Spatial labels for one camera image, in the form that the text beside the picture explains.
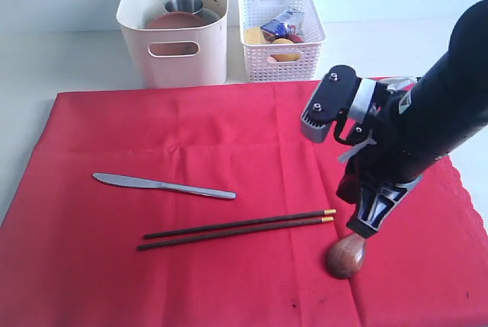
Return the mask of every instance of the knife handle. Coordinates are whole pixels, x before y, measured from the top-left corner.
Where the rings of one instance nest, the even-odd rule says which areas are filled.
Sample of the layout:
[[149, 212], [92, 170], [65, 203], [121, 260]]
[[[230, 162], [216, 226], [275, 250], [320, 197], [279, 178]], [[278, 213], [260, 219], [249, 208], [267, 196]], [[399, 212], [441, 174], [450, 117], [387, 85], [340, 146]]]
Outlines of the knife handle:
[[163, 183], [161, 186], [162, 190], [172, 190], [179, 192], [186, 192], [189, 194], [218, 197], [220, 199], [233, 200], [236, 198], [235, 192], [214, 190], [211, 188], [196, 188], [195, 186], [186, 186], [184, 184], [169, 184]]

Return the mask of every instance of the chopsticks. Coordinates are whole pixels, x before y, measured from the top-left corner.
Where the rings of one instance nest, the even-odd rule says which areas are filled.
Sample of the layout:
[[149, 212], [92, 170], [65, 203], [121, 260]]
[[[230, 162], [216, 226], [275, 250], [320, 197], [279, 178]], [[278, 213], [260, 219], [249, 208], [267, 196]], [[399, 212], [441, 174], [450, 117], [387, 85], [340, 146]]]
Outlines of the chopsticks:
[[238, 236], [241, 234], [248, 234], [254, 232], [263, 232], [267, 230], [274, 230], [274, 229], [283, 229], [283, 228], [292, 228], [297, 226], [309, 226], [313, 224], [322, 224], [332, 222], [334, 218], [332, 216], [325, 216], [331, 215], [336, 213], [335, 209], [329, 210], [319, 210], [319, 211], [312, 211], [309, 213], [298, 213], [298, 214], [290, 214], [290, 215], [281, 215], [281, 216], [270, 216], [266, 218], [260, 219], [251, 219], [251, 220], [240, 220], [237, 222], [231, 223], [221, 223], [221, 224], [213, 224], [209, 226], [197, 226], [194, 228], [187, 228], [187, 229], [177, 229], [177, 230], [170, 230], [166, 232], [158, 232], [158, 233], [150, 233], [143, 236], [144, 239], [154, 239], [164, 236], [176, 236], [181, 234], [188, 234], [194, 232], [203, 232], [207, 230], [216, 230], [216, 229], [225, 229], [231, 228], [235, 226], [248, 226], [248, 225], [255, 225], [257, 226], [249, 226], [246, 228], [241, 229], [231, 229], [231, 230], [224, 230], [221, 232], [211, 232], [207, 234], [201, 234], [197, 236], [189, 236], [179, 239], [170, 239], [167, 241], [161, 242], [154, 242], [154, 243], [146, 243], [144, 245], [138, 245], [137, 249], [140, 251], [144, 251], [151, 248], [158, 248], [158, 247], [168, 247], [170, 245], [180, 245], [183, 243], [191, 243], [191, 242], [199, 242], [208, 239], [216, 239], [216, 238], [223, 238], [223, 237], [230, 237], [230, 236]]

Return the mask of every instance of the white mesh basket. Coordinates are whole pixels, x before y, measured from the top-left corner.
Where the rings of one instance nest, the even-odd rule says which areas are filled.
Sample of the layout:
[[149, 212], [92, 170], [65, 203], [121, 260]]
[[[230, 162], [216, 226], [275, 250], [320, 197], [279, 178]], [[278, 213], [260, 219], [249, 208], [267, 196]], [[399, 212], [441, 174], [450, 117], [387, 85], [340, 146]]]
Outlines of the white mesh basket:
[[[289, 6], [305, 14], [302, 26], [305, 43], [251, 45], [244, 41], [246, 29], [262, 26]], [[239, 0], [239, 26], [250, 82], [313, 79], [320, 49], [326, 39], [313, 0]], [[269, 56], [280, 53], [298, 53], [300, 58], [293, 62], [268, 61]]]

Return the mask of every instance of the yellow object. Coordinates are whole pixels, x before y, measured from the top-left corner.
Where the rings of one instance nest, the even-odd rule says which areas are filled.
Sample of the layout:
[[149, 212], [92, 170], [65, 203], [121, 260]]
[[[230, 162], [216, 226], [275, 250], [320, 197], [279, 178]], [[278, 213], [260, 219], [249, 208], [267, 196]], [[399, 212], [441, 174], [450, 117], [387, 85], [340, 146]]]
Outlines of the yellow object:
[[[276, 39], [272, 43], [294, 43], [289, 39]], [[292, 53], [292, 54], [276, 54], [272, 55], [278, 62], [294, 62], [300, 58], [300, 54]]]
[[267, 43], [260, 27], [248, 28], [244, 31], [244, 41], [252, 45]]

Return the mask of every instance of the stainless steel bowl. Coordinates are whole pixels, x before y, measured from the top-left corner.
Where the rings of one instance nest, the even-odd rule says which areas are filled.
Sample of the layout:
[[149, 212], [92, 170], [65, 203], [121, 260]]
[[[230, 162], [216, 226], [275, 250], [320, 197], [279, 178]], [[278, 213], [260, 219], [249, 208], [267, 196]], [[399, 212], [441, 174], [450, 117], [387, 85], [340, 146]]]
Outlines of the stainless steel bowl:
[[200, 18], [204, 16], [204, 1], [202, 0], [168, 0], [165, 8], [168, 12], [188, 12]]

